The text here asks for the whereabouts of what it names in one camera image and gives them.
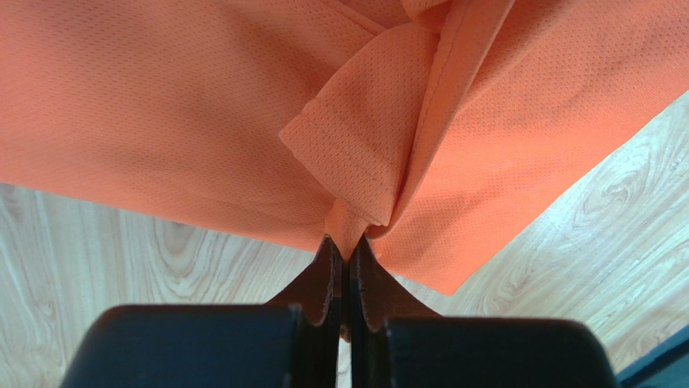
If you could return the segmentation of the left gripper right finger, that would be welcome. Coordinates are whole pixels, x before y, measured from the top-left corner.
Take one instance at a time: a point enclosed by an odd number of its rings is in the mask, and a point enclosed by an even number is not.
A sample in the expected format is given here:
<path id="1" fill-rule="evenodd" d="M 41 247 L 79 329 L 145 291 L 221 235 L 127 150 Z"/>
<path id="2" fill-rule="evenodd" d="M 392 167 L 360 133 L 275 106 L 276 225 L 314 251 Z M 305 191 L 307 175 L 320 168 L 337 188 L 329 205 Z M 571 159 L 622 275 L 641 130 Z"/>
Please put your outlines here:
<path id="1" fill-rule="evenodd" d="M 349 331 L 353 387 L 394 387 L 398 326 L 441 315 L 414 297 L 376 258 L 362 235 L 349 260 Z"/>

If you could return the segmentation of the orange t shirt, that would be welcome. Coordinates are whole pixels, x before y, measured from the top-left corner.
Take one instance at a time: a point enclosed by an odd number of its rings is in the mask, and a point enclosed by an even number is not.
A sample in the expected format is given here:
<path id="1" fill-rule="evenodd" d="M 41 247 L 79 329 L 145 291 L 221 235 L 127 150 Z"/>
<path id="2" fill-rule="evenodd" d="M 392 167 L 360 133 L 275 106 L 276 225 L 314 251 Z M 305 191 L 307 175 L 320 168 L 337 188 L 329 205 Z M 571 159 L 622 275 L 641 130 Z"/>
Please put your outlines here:
<path id="1" fill-rule="evenodd" d="M 687 88 L 685 1 L 4 1 L 1 180 L 449 294 Z"/>

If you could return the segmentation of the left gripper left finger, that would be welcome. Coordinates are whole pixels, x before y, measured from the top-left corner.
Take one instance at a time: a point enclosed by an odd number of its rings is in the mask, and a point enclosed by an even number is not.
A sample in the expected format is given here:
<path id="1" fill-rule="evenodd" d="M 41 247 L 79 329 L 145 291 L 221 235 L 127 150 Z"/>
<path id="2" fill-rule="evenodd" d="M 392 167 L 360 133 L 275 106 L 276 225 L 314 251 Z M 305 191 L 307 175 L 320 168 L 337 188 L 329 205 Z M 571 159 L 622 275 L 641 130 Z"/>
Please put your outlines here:
<path id="1" fill-rule="evenodd" d="M 331 237 L 323 237 L 312 262 L 268 306 L 294 312 L 291 387 L 335 387 L 342 324 L 343 259 Z"/>

